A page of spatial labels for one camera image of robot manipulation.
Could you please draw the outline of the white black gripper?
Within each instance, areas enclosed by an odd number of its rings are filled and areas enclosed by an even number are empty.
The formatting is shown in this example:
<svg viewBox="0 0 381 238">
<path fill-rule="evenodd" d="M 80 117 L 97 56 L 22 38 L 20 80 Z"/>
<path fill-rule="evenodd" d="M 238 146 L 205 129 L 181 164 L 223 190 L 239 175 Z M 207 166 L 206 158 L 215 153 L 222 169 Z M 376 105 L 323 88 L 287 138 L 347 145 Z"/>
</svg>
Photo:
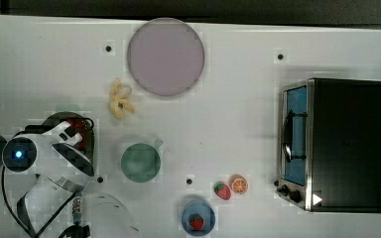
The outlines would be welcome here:
<svg viewBox="0 0 381 238">
<path fill-rule="evenodd" d="M 79 145 L 83 137 L 68 121 L 62 121 L 57 126 L 43 133 L 45 139 L 50 142 L 50 147 L 59 154 L 60 157 L 68 161 L 81 173 L 93 177 L 94 168 L 90 158 L 75 146 Z"/>
</svg>

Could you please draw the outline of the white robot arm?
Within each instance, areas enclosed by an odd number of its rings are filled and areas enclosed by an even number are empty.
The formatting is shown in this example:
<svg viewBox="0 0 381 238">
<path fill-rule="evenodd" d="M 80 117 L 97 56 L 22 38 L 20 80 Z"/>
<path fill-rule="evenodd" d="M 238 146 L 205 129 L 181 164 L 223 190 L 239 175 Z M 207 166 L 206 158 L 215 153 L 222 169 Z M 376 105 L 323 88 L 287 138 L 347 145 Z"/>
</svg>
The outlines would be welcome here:
<svg viewBox="0 0 381 238">
<path fill-rule="evenodd" d="M 5 145 L 4 170 L 36 177 L 12 211 L 31 238 L 41 238 L 63 210 L 71 213 L 71 222 L 58 238 L 142 238 L 120 201 L 85 191 L 95 177 L 93 157 L 83 148 L 93 138 L 93 126 L 89 118 L 29 125 Z"/>
</svg>

